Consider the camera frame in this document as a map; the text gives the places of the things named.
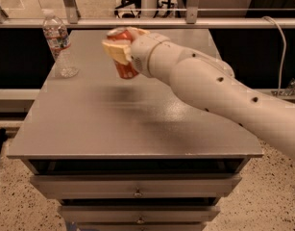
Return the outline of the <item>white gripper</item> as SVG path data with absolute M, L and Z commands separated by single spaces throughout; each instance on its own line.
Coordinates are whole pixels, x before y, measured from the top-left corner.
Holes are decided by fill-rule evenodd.
M 169 41 L 169 38 L 159 33 L 150 33 L 148 30 L 127 27 L 133 38 L 137 38 L 131 43 L 129 40 L 111 40 L 103 39 L 102 45 L 113 60 L 120 64 L 128 64 L 132 61 L 134 69 L 148 77 L 152 78 L 149 70 L 149 60 L 151 54 L 157 46 L 163 42 Z

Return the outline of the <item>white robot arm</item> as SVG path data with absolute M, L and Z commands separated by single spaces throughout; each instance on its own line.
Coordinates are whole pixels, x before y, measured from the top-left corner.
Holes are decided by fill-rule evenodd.
M 184 103 L 223 116 L 295 160 L 295 104 L 252 90 L 230 66 L 159 33 L 115 28 L 102 41 L 120 64 L 169 86 Z

